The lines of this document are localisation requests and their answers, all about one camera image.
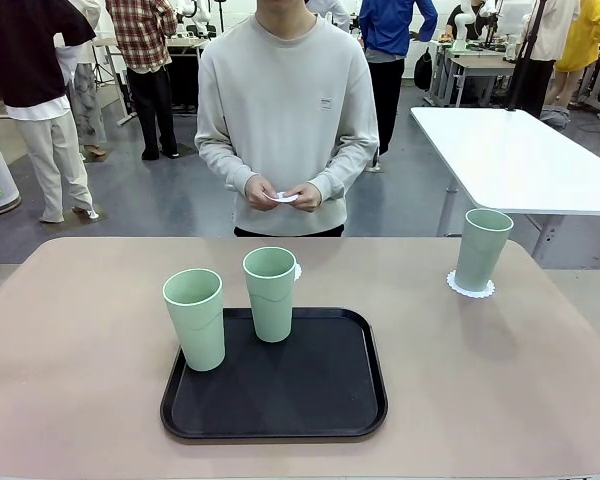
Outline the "person's right hand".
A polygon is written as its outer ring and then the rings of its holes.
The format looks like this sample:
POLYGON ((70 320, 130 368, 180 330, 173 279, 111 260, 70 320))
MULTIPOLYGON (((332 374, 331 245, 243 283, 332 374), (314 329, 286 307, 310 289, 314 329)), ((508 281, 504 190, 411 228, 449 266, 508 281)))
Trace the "person's right hand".
POLYGON ((253 175, 245 184, 245 198, 251 208, 258 211, 269 211, 278 206, 277 193, 271 184, 260 175, 253 175))

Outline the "person's left hand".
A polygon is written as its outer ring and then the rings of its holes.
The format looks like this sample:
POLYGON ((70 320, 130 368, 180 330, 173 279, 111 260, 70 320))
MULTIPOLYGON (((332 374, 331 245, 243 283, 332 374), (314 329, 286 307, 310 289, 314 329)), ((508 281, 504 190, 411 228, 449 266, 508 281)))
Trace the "person's left hand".
POLYGON ((322 202, 321 192, 311 183, 300 184, 285 193, 286 198, 294 197, 291 206, 296 210, 313 213, 322 202))

